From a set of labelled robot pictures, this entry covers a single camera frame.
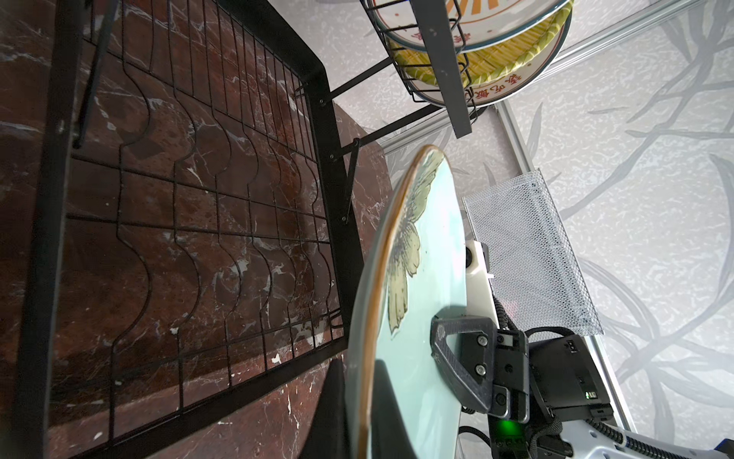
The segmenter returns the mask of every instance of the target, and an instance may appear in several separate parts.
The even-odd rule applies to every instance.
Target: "wire grid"
[[[105,10],[91,5],[80,80]],[[292,69],[214,0],[123,0],[103,64],[72,155],[54,350],[51,424],[106,422],[77,452],[344,334]]]
[[[377,18],[375,17],[374,11],[379,10],[381,8],[390,7],[398,3],[402,3],[404,1],[410,1],[410,0],[394,0],[394,1],[388,1],[384,4],[380,5],[374,5],[374,0],[360,0],[360,3],[362,4],[362,7],[367,12],[367,17],[369,18],[370,22],[372,22],[372,26],[374,27],[375,31],[377,32],[377,35],[380,38],[380,41],[382,42],[382,45],[385,47],[385,50],[388,53],[388,56],[393,60],[393,65],[395,66],[395,69],[397,70],[398,76],[400,77],[400,80],[403,82],[403,86],[405,86],[405,90],[407,90],[408,94],[410,94],[410,97],[413,99],[413,102],[416,103],[422,103],[422,104],[428,104],[427,101],[420,98],[415,97],[417,93],[439,93],[441,89],[436,87],[436,89],[433,90],[424,90],[424,91],[418,91],[415,86],[413,86],[413,82],[416,80],[415,78],[411,77],[407,74],[405,71],[408,67],[430,67],[431,64],[399,64],[395,60],[395,51],[402,51],[406,49],[405,47],[393,45],[390,43],[388,39],[388,33],[392,32],[394,30],[408,30],[408,29],[418,29],[417,24],[408,24],[403,27],[397,27],[395,29],[389,29],[384,30],[382,29],[379,24],[377,23]],[[454,6],[457,9],[457,17],[456,18],[448,18],[448,22],[451,24],[451,30],[456,30],[459,32],[459,39],[462,42],[462,45],[459,48],[456,48],[457,53],[457,64],[458,64],[458,70],[460,73],[465,74],[466,76],[466,84],[464,85],[464,97],[467,101],[467,105],[469,108],[472,109],[472,113],[476,113],[476,103],[474,102],[474,89],[470,86],[471,77],[469,77],[469,57],[466,55],[464,51],[464,48],[466,47],[466,36],[464,36],[464,32],[461,27],[461,19],[462,19],[462,9],[459,7],[459,0],[452,0],[454,2]]]
[[[493,292],[519,329],[556,326],[582,336],[603,333],[539,170],[463,199],[475,237],[489,247]],[[556,337],[544,332],[531,340]]]

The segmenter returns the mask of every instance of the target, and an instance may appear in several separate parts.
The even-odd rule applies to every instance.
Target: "yellow woven basket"
[[[465,53],[469,59],[469,78],[462,73],[462,83],[466,87],[491,82],[502,78],[530,62],[558,34],[568,15],[571,13],[573,0],[566,3],[558,12],[541,21],[525,32],[488,48]],[[400,45],[390,42],[393,47]],[[428,54],[412,49],[395,51],[395,62],[398,65],[430,64]],[[459,62],[466,62],[464,57]],[[405,72],[424,83],[438,86],[433,69],[430,67],[406,67]]]

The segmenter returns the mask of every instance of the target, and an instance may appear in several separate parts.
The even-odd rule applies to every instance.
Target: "black metal frame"
[[[109,439],[89,449],[83,458],[143,458],[175,443],[187,435],[257,400],[287,383],[323,360],[346,349],[357,285],[363,268],[363,257],[357,222],[353,216],[343,218],[343,196],[348,183],[344,161],[334,162],[329,156],[341,148],[333,106],[319,101],[329,95],[327,74],[321,61],[300,39],[266,0],[220,0],[218,5],[229,12],[270,53],[288,66],[300,81],[308,79],[305,96],[300,102],[310,112],[316,166],[321,180],[329,241],[332,248],[335,285],[340,307],[328,313],[332,322],[340,314],[344,335],[318,346],[301,356],[267,369],[259,376],[230,386],[199,402],[181,406],[170,415]],[[88,20],[82,3],[59,0],[51,75],[48,89],[47,129],[37,188],[33,237],[29,260],[26,296],[21,318],[15,395],[12,404],[12,444],[22,458],[48,457],[48,413],[53,360],[53,336],[59,294],[63,231],[69,215],[65,209],[68,165],[71,143],[84,141],[89,111],[101,73],[109,35],[100,36],[99,48],[92,64],[77,123],[74,123],[74,98],[81,59],[82,25]],[[111,23],[102,30],[109,34]]]

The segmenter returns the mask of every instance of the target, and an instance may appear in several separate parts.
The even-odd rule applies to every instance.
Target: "black metal wire rack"
[[[59,0],[55,38],[12,433],[142,458],[346,348],[335,116],[264,0]]]

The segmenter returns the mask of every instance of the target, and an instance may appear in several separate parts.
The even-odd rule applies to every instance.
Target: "light blue plate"
[[[438,311],[466,307],[465,257],[451,169],[428,145],[382,216],[357,291],[346,358],[353,458],[369,454],[375,359],[387,365],[416,455],[453,458],[461,405],[438,371],[429,337]]]

